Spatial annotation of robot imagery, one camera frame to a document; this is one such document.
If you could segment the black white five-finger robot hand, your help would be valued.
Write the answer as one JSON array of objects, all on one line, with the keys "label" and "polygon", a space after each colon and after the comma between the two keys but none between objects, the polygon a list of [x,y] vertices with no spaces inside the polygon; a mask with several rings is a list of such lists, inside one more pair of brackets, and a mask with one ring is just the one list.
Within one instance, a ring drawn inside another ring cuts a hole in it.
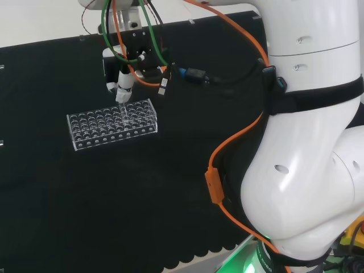
[{"label": "black white five-finger robot hand", "polygon": [[158,81],[167,70],[166,66],[156,66],[147,72],[134,70],[134,75],[128,65],[117,58],[110,48],[102,51],[102,60],[107,90],[114,94],[118,104],[124,104],[130,100],[133,86],[138,80],[146,82],[146,77],[149,77]]}]

